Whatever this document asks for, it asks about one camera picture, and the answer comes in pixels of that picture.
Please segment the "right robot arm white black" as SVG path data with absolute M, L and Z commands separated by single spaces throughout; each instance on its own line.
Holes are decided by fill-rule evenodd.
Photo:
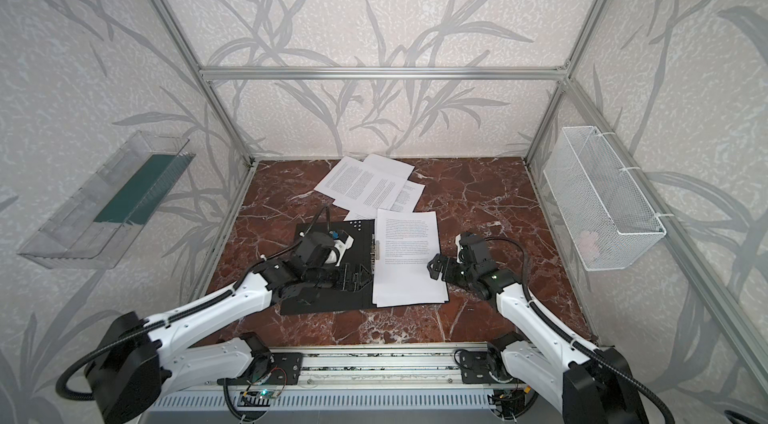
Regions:
M 616 350 L 600 348 L 571 330 L 531 292 L 531 259 L 522 270 L 500 267 L 491 238 L 470 232 L 457 236 L 457 255 L 435 255 L 432 279 L 460 287 L 487 301 L 516 328 L 511 338 L 489 346 L 489 371 L 498 381 L 519 380 L 553 407 L 566 423 L 645 423 L 648 420 L 631 370 Z

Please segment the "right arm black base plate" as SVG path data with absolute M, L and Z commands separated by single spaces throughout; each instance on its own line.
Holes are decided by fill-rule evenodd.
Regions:
M 506 370 L 501 354 L 494 349 L 456 349 L 453 360 L 461 373 L 463 384 L 507 384 L 514 380 Z

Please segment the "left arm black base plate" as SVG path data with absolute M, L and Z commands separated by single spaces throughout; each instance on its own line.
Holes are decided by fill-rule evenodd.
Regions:
M 299 352 L 263 353 L 254 358 L 240 380 L 254 385 L 297 385 L 303 358 Z

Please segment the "blue and black file folder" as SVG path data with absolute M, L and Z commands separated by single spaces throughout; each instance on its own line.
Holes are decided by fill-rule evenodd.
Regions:
M 374 221 L 332 222 L 330 231 L 346 231 L 354 238 L 354 244 L 344 254 L 339 270 L 344 263 L 362 264 L 373 274 Z M 304 289 L 297 297 L 281 303 L 280 314 L 290 316 L 373 309 L 372 293 L 373 281 L 358 292 L 343 292 L 336 288 Z

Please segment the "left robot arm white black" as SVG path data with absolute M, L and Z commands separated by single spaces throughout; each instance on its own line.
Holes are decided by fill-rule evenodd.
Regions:
M 208 381 L 258 380 L 274 368 L 254 333 L 200 346 L 203 338 L 302 292 L 356 294 L 372 281 L 368 252 L 347 261 L 354 239 L 339 231 L 307 232 L 287 249 L 261 258 L 234 283 L 189 304 L 145 319 L 117 318 L 84 366 L 106 423 L 127 423 L 159 398 Z

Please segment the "white printed paper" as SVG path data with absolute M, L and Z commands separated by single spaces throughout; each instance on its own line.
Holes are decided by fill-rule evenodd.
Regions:
M 389 208 L 392 212 L 411 213 L 414 211 L 419 199 L 421 198 L 425 186 L 423 184 L 408 181 L 398 194 L 395 202 Z M 365 214 L 349 211 L 344 217 L 344 221 L 374 220 L 376 213 Z
M 393 176 L 351 157 L 343 157 L 314 190 L 346 203 L 351 211 L 376 213 L 388 210 L 407 180 Z
M 428 262 L 440 253 L 436 213 L 378 210 L 374 224 L 382 251 L 382 259 L 374 263 L 376 307 L 447 302 L 446 284 L 432 280 L 427 270 Z

